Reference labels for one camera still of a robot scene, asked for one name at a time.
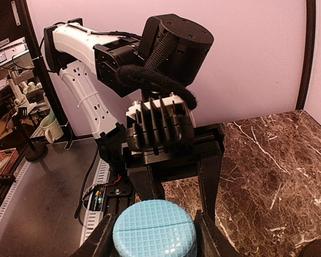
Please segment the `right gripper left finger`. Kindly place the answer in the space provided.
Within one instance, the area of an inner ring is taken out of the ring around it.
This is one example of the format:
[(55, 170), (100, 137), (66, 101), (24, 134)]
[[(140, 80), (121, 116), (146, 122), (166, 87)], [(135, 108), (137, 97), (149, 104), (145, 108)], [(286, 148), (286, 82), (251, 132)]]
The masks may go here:
[(106, 214), (93, 230), (85, 242), (70, 256), (71, 257), (99, 257), (113, 256), (113, 227), (118, 216)]

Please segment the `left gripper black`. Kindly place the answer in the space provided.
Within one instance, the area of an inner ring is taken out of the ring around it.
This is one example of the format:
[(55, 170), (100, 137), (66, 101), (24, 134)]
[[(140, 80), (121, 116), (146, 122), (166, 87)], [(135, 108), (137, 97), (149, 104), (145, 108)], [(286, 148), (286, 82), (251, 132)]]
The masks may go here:
[(216, 199), (224, 154), (224, 135), (219, 124), (194, 129), (194, 140), (187, 144), (161, 147), (132, 154), (128, 145), (121, 145), (121, 158), (127, 175), (141, 201), (165, 200), (165, 191), (157, 178), (198, 176), (203, 212), (215, 217)]

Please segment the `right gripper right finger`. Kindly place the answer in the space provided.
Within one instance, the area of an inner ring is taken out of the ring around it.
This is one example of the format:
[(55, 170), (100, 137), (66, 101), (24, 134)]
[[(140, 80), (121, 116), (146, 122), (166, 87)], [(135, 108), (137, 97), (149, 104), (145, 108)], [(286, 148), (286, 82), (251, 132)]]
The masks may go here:
[(197, 210), (194, 219), (197, 256), (240, 257), (208, 214)]

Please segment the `blue microphone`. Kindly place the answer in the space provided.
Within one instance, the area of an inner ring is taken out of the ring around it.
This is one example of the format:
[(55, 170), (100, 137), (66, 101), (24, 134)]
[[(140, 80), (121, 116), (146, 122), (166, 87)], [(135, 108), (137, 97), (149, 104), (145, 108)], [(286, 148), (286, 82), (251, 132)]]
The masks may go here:
[(116, 256), (197, 256), (197, 236), (191, 216), (166, 200), (133, 204), (113, 227)]

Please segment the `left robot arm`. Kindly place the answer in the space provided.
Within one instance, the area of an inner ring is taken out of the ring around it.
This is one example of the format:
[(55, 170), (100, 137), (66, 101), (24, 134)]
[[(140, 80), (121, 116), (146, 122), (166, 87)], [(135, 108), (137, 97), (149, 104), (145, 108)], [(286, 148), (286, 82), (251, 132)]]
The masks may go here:
[(217, 124), (195, 125), (187, 88), (213, 41), (176, 14), (148, 18), (142, 35), (94, 31), (80, 18), (44, 29), (48, 67), (75, 96), (110, 169), (80, 206), (119, 215), (135, 198), (165, 199), (164, 182), (195, 176), (214, 218), (224, 136)]

